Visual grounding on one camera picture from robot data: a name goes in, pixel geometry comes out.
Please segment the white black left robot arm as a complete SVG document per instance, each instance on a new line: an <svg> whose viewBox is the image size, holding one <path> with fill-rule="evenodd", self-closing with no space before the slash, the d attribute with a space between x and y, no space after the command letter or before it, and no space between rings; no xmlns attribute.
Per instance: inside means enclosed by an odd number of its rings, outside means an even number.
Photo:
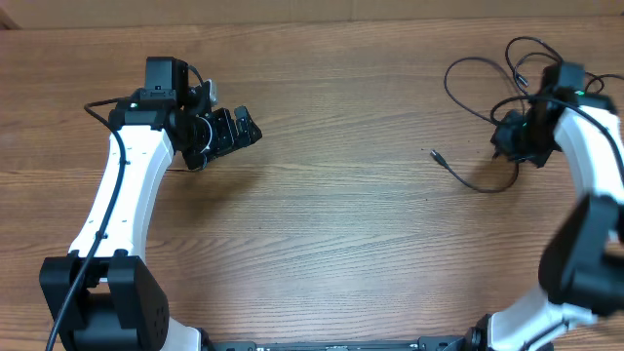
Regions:
<svg viewBox="0 0 624 351"><path fill-rule="evenodd" d="M145 262L155 200L175 156L189 172L261 139L249 110L218 104L215 84L191 85L194 66L150 57L145 81L107 101L109 153L93 206L39 284L53 317L46 346L67 350L209 350L208 334L176 321Z"/></svg>

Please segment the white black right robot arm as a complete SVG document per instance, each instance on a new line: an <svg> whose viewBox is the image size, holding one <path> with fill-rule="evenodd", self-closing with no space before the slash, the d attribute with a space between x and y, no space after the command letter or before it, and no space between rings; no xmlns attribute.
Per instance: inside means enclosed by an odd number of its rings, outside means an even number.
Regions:
<svg viewBox="0 0 624 351"><path fill-rule="evenodd" d="M605 251L623 236L623 141L612 100L587 92L585 76L577 63L546 67L529 110L496 124L490 141L510 161L542 167L564 153L577 200L541 256L537 286L471 328L465 350L544 350L623 308L623 260Z"/></svg>

